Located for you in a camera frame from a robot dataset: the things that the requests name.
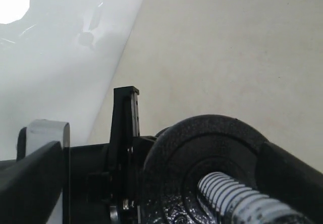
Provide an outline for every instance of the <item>black metal frame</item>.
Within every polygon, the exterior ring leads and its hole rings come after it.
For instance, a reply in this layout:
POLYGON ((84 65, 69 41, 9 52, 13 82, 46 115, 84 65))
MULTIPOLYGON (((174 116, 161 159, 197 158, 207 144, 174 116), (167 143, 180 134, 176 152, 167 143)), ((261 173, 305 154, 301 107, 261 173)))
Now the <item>black metal frame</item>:
MULTIPOLYGON (((156 141, 140 136, 138 94, 132 86, 114 89, 110 143, 64 150, 57 142, 44 143, 25 157, 23 128, 17 162, 0 162, 0 222, 45 223, 63 188, 64 224, 138 223, 143 165, 156 141)), ((321 173, 266 143, 256 178, 261 191, 322 222, 321 173)))

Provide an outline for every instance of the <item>beige wall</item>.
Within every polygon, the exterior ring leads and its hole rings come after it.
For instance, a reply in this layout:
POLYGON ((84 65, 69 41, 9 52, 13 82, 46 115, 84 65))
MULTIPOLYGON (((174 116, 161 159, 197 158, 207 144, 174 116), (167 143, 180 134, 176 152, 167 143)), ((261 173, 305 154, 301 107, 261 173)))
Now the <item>beige wall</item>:
POLYGON ((239 118, 323 171, 323 0, 144 0, 89 139, 108 142, 113 88, 140 89, 142 134, 239 118))

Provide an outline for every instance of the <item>bright light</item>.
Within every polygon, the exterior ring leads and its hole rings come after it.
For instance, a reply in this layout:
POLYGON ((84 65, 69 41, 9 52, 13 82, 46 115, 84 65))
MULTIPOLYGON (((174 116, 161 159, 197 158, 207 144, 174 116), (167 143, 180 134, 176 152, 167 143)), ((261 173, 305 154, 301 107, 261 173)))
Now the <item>bright light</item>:
POLYGON ((29 0, 0 0, 0 24, 18 21, 29 9, 29 0))

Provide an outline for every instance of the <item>black metal plate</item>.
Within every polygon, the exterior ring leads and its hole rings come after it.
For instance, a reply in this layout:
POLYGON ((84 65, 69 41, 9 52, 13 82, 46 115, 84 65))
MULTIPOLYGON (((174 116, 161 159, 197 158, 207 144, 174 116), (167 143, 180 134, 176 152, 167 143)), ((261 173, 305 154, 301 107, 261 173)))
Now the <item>black metal plate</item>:
POLYGON ((210 223, 196 198, 198 181, 221 171, 256 188, 256 155, 266 141, 225 116, 193 117, 168 128, 145 161, 143 223, 210 223))

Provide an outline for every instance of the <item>gym equipment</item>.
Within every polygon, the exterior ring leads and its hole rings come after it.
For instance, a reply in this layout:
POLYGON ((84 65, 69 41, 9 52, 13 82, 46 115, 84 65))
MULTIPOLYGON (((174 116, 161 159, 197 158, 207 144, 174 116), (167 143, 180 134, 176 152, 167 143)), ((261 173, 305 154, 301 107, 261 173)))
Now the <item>gym equipment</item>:
POLYGON ((63 122, 23 128, 0 162, 0 223, 323 223, 320 172, 226 116, 141 136, 138 94, 114 89, 107 144, 70 147, 63 122))

